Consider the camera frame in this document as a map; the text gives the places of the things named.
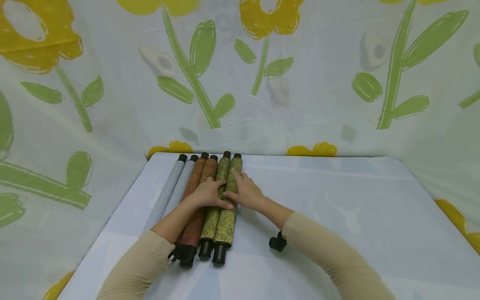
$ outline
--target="hand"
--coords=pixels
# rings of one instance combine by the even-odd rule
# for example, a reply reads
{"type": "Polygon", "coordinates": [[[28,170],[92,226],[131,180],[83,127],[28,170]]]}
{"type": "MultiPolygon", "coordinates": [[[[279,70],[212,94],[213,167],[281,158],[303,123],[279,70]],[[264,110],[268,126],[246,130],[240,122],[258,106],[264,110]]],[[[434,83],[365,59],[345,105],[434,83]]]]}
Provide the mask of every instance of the hand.
{"type": "Polygon", "coordinates": [[[218,188],[225,183],[227,183],[226,180],[213,181],[213,178],[209,177],[207,181],[200,183],[195,191],[185,198],[185,201],[189,201],[197,207],[219,206],[223,209],[232,209],[233,205],[218,197],[218,188]]]}
{"type": "Polygon", "coordinates": [[[258,210],[262,203],[269,200],[247,174],[238,173],[233,168],[232,174],[237,182],[238,194],[225,192],[223,193],[225,197],[253,210],[258,210]]]}

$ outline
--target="white fabric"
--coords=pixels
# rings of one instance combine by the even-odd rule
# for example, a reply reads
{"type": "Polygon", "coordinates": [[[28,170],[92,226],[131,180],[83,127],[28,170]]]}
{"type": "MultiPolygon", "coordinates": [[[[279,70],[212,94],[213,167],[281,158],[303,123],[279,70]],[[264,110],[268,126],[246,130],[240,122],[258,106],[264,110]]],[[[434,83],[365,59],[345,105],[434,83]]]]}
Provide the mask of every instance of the white fabric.
{"type": "MultiPolygon", "coordinates": [[[[162,153],[150,159],[60,300],[95,298],[141,234],[176,157],[162,153]]],[[[400,162],[387,157],[243,156],[243,170],[265,195],[346,239],[398,299],[480,296],[480,258],[400,162]]],[[[191,271],[173,264],[145,298],[335,299],[337,291],[318,266],[288,245],[282,253],[268,248],[276,234],[266,218],[240,207],[223,268],[198,258],[191,271]]]]}

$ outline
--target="finger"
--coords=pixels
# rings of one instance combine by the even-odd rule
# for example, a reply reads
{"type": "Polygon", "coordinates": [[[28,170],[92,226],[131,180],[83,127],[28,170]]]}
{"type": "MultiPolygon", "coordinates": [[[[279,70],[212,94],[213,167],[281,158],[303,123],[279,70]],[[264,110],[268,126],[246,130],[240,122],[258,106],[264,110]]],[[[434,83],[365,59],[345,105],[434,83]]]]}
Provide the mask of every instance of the finger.
{"type": "Polygon", "coordinates": [[[232,168],[232,174],[233,174],[233,177],[235,178],[235,181],[237,182],[237,184],[240,183],[240,181],[242,180],[242,178],[240,176],[240,173],[238,173],[237,170],[232,168]]]}
{"type": "Polygon", "coordinates": [[[232,209],[233,208],[232,204],[228,203],[227,201],[220,200],[220,199],[218,199],[218,201],[217,201],[217,206],[221,207],[223,209],[232,209]]]}
{"type": "Polygon", "coordinates": [[[221,187],[222,185],[226,184],[227,181],[226,180],[218,180],[218,181],[215,181],[215,185],[217,188],[221,187]]]}
{"type": "Polygon", "coordinates": [[[227,197],[235,202],[238,202],[237,200],[239,199],[239,195],[235,194],[234,192],[225,192],[223,193],[224,197],[227,197]]]}

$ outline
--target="beige sleeve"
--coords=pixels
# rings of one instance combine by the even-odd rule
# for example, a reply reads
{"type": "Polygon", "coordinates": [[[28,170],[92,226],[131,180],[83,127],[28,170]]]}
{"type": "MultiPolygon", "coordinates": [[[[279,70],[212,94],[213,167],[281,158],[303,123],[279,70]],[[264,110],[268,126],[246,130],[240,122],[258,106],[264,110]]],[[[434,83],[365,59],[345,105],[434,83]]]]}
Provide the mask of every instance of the beige sleeve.
{"type": "Polygon", "coordinates": [[[324,269],[342,300],[395,299],[357,250],[327,228],[293,213],[282,234],[290,246],[324,269]]]}
{"type": "Polygon", "coordinates": [[[168,268],[168,255],[174,248],[154,232],[142,233],[110,271],[97,300],[143,299],[152,282],[168,268]]]}

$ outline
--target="black plastic clip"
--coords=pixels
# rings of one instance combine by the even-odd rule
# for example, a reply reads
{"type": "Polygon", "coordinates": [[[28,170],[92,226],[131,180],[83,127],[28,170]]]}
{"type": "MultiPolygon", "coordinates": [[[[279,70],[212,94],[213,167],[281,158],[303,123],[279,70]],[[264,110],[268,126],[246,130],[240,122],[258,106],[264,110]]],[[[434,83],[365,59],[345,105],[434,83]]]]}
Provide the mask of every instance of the black plastic clip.
{"type": "Polygon", "coordinates": [[[271,238],[268,242],[268,245],[273,250],[277,250],[278,252],[282,252],[285,246],[287,245],[287,240],[282,237],[282,232],[280,231],[276,238],[271,238]]]}

